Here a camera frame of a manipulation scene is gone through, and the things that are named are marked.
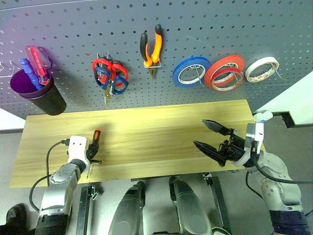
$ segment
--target perforated metal pegboard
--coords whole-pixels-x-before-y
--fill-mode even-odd
[[[18,64],[25,45],[44,47],[51,56],[56,85],[67,102],[66,112],[171,105],[246,98],[255,111],[312,70],[311,0],[2,0],[0,1],[0,59]],[[162,67],[151,79],[143,67],[139,38],[154,26],[164,32]],[[104,105],[103,92],[93,80],[90,64],[106,51],[121,60],[130,74],[123,95]],[[257,59],[273,56],[277,75],[247,81],[237,90],[218,93],[207,87],[175,86],[172,72],[191,56],[211,63],[239,54],[246,68]],[[0,78],[0,108],[20,117],[41,111]]]

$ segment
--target blue tape roll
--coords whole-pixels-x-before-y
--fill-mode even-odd
[[[194,79],[192,81],[183,81],[180,79],[181,72],[184,71],[184,69],[188,68],[189,66],[192,65],[200,65],[203,67],[203,75],[199,74],[201,77],[201,82],[204,82],[204,75],[205,72],[211,67],[210,61],[208,61],[204,57],[191,57],[189,59],[186,59],[182,61],[179,65],[176,66],[176,68],[173,71],[173,81],[177,86],[180,87],[194,87],[200,84],[200,81],[197,79]]]

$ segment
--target black cable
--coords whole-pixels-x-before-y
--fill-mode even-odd
[[[246,186],[248,187],[248,189],[250,189],[252,192],[254,192],[256,195],[258,195],[259,197],[261,197],[263,199],[261,194],[259,194],[256,190],[254,190],[253,188],[250,187],[250,185],[248,183],[249,173],[250,173],[249,171],[246,172]]]
[[[33,202],[33,192],[35,187],[37,186],[37,184],[39,184],[40,181],[44,180],[45,178],[49,178],[50,175],[46,175],[42,178],[40,178],[39,180],[36,181],[36,183],[34,183],[33,187],[31,187],[30,192],[29,192],[29,203],[31,205],[32,208],[34,208],[35,211],[39,212],[39,208],[36,207],[36,205]]]
[[[308,217],[310,217],[312,214],[313,214],[313,210],[309,211],[309,212],[306,213],[304,216],[308,218]]]
[[[52,150],[55,146],[57,146],[57,145],[59,145],[59,144],[61,144],[61,143],[64,143],[64,141],[59,141],[59,142],[55,143],[54,145],[52,145],[52,146],[49,148],[49,150],[48,150],[48,152],[47,152],[47,156],[46,156],[46,158],[45,158],[46,176],[49,175],[49,154],[50,154],[51,150]],[[47,177],[47,184],[48,184],[48,186],[50,185],[49,177]]]
[[[283,180],[283,179],[278,179],[278,178],[272,177],[272,176],[268,175],[266,172],[264,172],[264,171],[260,168],[255,153],[251,153],[251,154],[250,154],[250,157],[251,157],[251,160],[252,160],[253,164],[254,164],[255,167],[259,170],[259,172],[260,172],[262,175],[264,175],[265,177],[269,178],[270,180],[273,180],[273,181],[276,181],[276,182],[280,182],[280,183],[285,183],[285,184],[296,184],[296,185],[299,185],[299,184],[303,184],[303,185],[313,184],[313,181]]]

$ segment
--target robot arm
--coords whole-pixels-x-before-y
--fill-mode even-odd
[[[81,174],[88,172],[90,162],[98,150],[100,131],[96,130],[93,143],[82,136],[72,136],[68,146],[68,163],[50,177],[44,193],[35,235],[65,235],[71,214],[72,196]]]
[[[219,151],[203,142],[194,141],[194,144],[221,166],[225,166],[225,162],[231,160],[234,165],[243,165],[252,173],[259,182],[264,202],[271,216],[274,234],[311,234],[303,213],[299,186],[271,180],[256,168],[255,161],[267,175],[277,179],[292,180],[286,165],[278,156],[260,150],[264,138],[263,123],[249,123],[245,140],[236,135],[235,129],[228,129],[210,120],[204,120],[203,123],[215,132],[230,135],[230,139],[220,145]]]

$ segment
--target wooden table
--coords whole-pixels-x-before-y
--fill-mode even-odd
[[[219,167],[194,146],[198,140],[218,148],[228,138],[207,129],[202,119],[235,127],[243,138],[247,123],[254,122],[246,100],[28,116],[10,187],[31,187],[45,176],[45,156],[54,143],[72,135],[91,139],[96,128],[102,133],[94,159],[102,164],[93,165],[80,183],[242,168]],[[50,172],[67,162],[66,151],[64,145],[51,151]]]

